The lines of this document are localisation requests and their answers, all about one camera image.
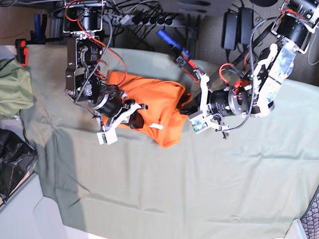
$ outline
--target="orange cloth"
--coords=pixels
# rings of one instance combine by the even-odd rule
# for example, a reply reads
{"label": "orange cloth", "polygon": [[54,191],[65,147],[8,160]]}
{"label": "orange cloth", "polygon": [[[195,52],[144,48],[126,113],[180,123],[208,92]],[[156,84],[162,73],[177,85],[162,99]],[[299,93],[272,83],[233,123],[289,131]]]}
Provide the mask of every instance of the orange cloth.
{"label": "orange cloth", "polygon": [[[117,85],[124,78],[124,73],[109,72],[109,84]],[[190,94],[185,93],[185,87],[174,81],[162,81],[127,74],[125,81],[119,85],[128,97],[138,104],[148,105],[148,110],[138,110],[144,119],[144,127],[135,129],[152,137],[161,147],[167,148],[180,142],[182,127],[187,116],[181,115],[181,108],[190,101]],[[163,129],[150,128],[157,123]]]}

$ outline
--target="red clamp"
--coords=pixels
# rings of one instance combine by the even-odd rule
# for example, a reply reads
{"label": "red clamp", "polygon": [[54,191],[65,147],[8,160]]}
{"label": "red clamp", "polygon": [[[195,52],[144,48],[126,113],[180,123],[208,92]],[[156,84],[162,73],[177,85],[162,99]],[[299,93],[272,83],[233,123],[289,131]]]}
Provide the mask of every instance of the red clamp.
{"label": "red clamp", "polygon": [[28,63],[28,48],[26,47],[25,39],[15,40],[16,48],[16,60],[21,64],[21,66],[26,66]]}

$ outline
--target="green tablecloth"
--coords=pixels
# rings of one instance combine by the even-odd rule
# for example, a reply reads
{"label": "green tablecloth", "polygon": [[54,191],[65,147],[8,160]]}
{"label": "green tablecloth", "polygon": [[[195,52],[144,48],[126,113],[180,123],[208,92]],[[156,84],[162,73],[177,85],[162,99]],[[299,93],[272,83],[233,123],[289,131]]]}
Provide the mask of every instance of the green tablecloth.
{"label": "green tablecloth", "polygon": [[[129,73],[193,84],[166,55],[115,51]],[[65,225],[109,239],[271,239],[308,207],[319,184],[319,88],[286,80],[271,115],[227,140],[186,122],[168,149],[128,129],[100,146],[96,121],[64,96],[66,59],[65,47],[30,46],[36,102],[21,115],[44,195]],[[112,55],[104,60],[121,70]]]}

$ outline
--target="white tag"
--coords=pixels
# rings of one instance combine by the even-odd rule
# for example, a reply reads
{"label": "white tag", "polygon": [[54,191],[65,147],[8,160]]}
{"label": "white tag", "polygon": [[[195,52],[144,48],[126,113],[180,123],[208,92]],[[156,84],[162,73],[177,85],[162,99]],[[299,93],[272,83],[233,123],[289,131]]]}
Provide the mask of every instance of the white tag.
{"label": "white tag", "polygon": [[162,129],[164,128],[163,125],[158,124],[158,123],[151,123],[151,124],[149,125],[149,127],[150,127],[150,128],[157,128],[157,129],[160,129],[160,130],[162,130]]}

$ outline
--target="white bracket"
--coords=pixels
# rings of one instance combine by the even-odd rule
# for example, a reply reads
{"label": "white bracket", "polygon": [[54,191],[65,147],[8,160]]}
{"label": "white bracket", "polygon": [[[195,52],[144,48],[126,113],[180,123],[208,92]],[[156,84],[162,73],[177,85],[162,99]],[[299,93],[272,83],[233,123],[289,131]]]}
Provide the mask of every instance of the white bracket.
{"label": "white bracket", "polygon": [[[210,78],[207,74],[200,75],[200,89],[201,89],[201,98],[199,111],[188,116],[190,123],[192,124],[196,133],[201,133],[208,128],[220,129],[220,125],[212,122],[213,115],[209,111],[207,105],[208,99],[208,86]],[[222,125],[222,130],[228,130],[228,125]]]}
{"label": "white bracket", "polygon": [[143,109],[138,103],[131,104],[131,107],[123,112],[109,127],[105,127],[105,132],[97,132],[100,145],[107,143],[108,145],[118,141],[115,129],[136,110]]}

